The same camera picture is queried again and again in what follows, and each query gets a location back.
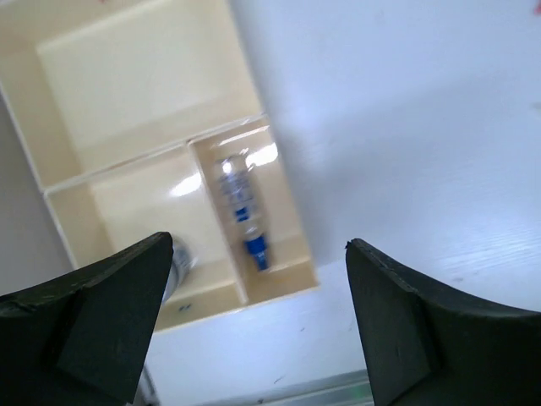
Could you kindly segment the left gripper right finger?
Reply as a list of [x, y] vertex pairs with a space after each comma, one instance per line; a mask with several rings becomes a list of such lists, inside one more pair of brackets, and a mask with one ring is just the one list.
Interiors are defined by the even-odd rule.
[[539, 404], [537, 311], [467, 294], [362, 239], [346, 264], [375, 404]]

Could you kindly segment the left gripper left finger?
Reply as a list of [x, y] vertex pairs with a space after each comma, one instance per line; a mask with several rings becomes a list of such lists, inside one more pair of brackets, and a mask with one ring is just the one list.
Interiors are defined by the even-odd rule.
[[126, 405], [172, 264], [172, 235], [1, 298], [3, 405]]

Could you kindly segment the blue white tape roll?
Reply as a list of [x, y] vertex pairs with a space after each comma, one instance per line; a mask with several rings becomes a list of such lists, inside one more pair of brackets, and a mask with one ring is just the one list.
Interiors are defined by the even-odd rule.
[[195, 265], [195, 258], [188, 245], [179, 237], [172, 237], [172, 263], [161, 303], [165, 304]]

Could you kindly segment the blue cap glue bottle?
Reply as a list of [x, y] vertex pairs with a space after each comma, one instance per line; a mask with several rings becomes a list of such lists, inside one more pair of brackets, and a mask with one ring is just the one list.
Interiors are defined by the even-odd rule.
[[215, 165], [221, 196], [239, 231], [246, 254], [258, 272], [269, 270], [263, 214], [245, 155], [238, 153], [221, 157]]

